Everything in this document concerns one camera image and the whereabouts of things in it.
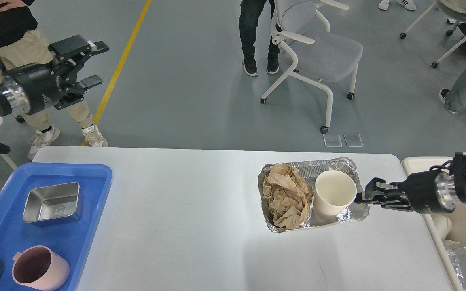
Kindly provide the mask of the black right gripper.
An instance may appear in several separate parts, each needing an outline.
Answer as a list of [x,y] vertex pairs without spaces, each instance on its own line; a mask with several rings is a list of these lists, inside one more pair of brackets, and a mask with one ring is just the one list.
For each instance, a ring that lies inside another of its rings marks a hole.
[[421,214],[452,213],[458,203],[454,179],[442,170],[413,173],[403,182],[390,182],[374,177],[354,203]]

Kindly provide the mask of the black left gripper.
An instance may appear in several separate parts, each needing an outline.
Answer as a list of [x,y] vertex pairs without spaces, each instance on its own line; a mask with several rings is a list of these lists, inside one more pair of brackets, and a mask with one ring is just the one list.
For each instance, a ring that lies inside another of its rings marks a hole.
[[62,75],[77,74],[90,57],[109,51],[103,41],[92,42],[75,35],[50,44],[49,50],[54,59],[48,64],[32,63],[3,74],[3,94],[11,109],[27,115],[52,106],[61,110],[83,101],[87,90],[102,84],[96,74],[74,84],[62,84]]

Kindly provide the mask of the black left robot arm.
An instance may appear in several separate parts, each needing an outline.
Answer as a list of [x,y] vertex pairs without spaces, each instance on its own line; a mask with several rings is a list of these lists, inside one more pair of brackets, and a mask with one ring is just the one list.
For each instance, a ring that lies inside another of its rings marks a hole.
[[13,110],[33,115],[49,107],[64,109],[80,101],[88,89],[102,83],[97,75],[77,81],[77,73],[92,56],[107,52],[103,42],[91,42],[81,35],[50,44],[53,60],[31,63],[8,70],[0,58],[0,116]]

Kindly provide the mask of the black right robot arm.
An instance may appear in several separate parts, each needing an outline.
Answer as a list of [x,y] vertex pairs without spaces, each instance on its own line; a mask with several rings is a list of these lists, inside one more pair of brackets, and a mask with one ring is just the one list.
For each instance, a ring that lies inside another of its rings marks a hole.
[[420,214],[453,213],[458,202],[466,203],[466,153],[456,152],[444,164],[412,173],[403,182],[386,183],[374,177],[355,203],[365,203]]

